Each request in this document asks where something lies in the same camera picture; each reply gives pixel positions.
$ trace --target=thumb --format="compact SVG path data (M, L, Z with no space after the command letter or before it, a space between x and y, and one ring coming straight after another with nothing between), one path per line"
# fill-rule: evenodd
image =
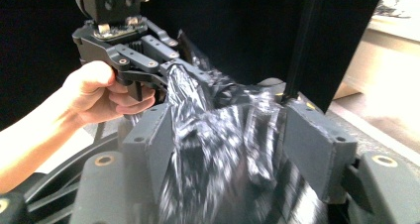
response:
M113 84L114 81L114 71L108 64L103 61L93 61L72 73L64 85L78 87L82 93L91 93L100 87Z

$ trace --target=human hand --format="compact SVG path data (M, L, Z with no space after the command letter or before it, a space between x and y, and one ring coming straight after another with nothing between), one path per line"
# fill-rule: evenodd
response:
M143 101L128 94L116 82L112 68L102 61L87 63L68 76L61 88L68 96L68 109L77 114L81 126L100 123L123 114L136 114L155 104L155 91L142 87Z

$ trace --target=mounting hole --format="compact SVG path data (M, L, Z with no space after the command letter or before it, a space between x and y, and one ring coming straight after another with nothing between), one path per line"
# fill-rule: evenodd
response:
M134 139L134 141L135 142L142 142L142 141L144 141L145 139L143 138L143 137L138 137L138 138L135 138Z
M105 0L105 8L108 11L111 11L115 6L115 1L114 0Z
M384 167L389 167L389 168L396 168L398 167L398 162L396 160L394 160L393 158L390 157L386 157L386 156L382 156L382 155L377 155L371 158L374 162L380 164L381 166Z
M98 167L105 167L105 166L108 166L109 164L111 164L113 162L114 162L114 157L113 156L109 156L109 155L98 157L95 160L95 164Z
M7 209L9 202L10 200L8 198L0 198L0 213Z
M342 138L342 137L337 137L336 139L339 142L346 142L346 139L345 138Z
M126 6L131 7L135 3L135 1L136 0L126 0Z

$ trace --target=finger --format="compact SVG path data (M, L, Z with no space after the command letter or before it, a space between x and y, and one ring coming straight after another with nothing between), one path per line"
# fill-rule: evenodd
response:
M120 114L137 114L152 107L154 104L155 104L155 98L152 97L152 98L149 98L147 100L140 102L139 104L136 104L130 107L117 105L115 109Z
M108 89L111 92L114 92L114 93L126 93L126 92L128 92L128 88L126 86L124 86L124 85L121 85L118 82L116 82L116 83L112 84L111 86L109 86Z
M69 75L64 86L76 87L81 93L93 93L100 87L113 84L114 81L112 68L103 61L94 61Z
M121 106L130 107L140 103L133 97L130 97L127 93L109 93L109 100Z
M142 100L147 100L149 98L155 97L155 90L146 86L142 87Z

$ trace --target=black backdrop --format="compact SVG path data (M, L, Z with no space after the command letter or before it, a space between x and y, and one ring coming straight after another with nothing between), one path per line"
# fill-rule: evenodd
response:
M301 91L326 109L378 0L324 0ZM242 83L287 77L303 0L151 0L142 14L182 29ZM74 0L0 0L0 129L33 110L79 67Z

